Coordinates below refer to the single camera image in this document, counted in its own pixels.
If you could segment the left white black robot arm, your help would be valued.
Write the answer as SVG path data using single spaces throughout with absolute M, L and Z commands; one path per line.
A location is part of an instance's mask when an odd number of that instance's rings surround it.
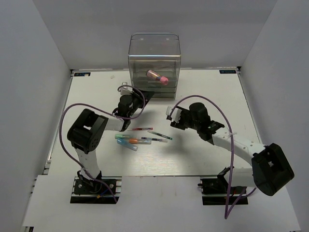
M 121 91 L 118 106 L 111 117 L 96 114 L 84 109 L 68 131 L 67 139 L 78 154 L 78 162 L 82 165 L 78 172 L 79 179 L 92 193 L 103 187 L 101 170 L 98 167 L 96 148 L 104 131 L 124 132 L 138 109 L 143 109 L 155 94 L 153 91 L 133 89 Z

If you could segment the clear plastic drawer organizer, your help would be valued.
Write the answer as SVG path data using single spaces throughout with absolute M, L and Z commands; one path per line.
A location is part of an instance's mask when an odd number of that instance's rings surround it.
M 154 98 L 174 99 L 181 67 L 181 47 L 177 34 L 168 32 L 140 32 L 130 38 L 128 66 L 131 85 L 153 91 Z M 153 70 L 169 79 L 167 85 L 146 76 Z

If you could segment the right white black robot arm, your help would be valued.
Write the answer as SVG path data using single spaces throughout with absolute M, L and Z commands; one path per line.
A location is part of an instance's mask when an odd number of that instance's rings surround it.
M 228 193 L 235 187 L 251 187 L 273 196 L 295 176 L 279 145 L 263 145 L 232 134 L 223 124 L 211 120 L 207 108 L 200 102 L 191 104 L 189 109 L 168 107 L 166 115 L 171 127 L 193 129 L 202 140 L 232 151 L 250 165 L 249 168 L 226 167 L 217 174 L 218 188 L 222 192 Z

